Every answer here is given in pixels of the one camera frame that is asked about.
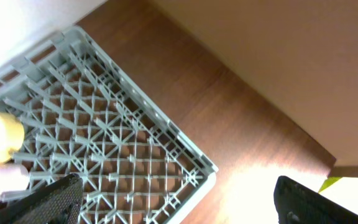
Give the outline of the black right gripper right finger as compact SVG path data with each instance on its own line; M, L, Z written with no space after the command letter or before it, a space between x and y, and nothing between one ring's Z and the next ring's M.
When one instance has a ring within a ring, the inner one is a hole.
M279 224L358 224L358 215L281 175L273 193Z

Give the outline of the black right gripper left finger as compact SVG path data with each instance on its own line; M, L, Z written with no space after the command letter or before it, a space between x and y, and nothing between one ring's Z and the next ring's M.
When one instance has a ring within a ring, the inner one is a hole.
M82 200L83 180L70 174L2 209L0 224L76 224Z

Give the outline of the pink cup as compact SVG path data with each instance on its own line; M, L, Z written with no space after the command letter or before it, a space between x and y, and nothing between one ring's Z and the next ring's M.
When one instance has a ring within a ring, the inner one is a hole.
M23 165L0 165L0 200L3 193L26 190L29 181L29 171Z

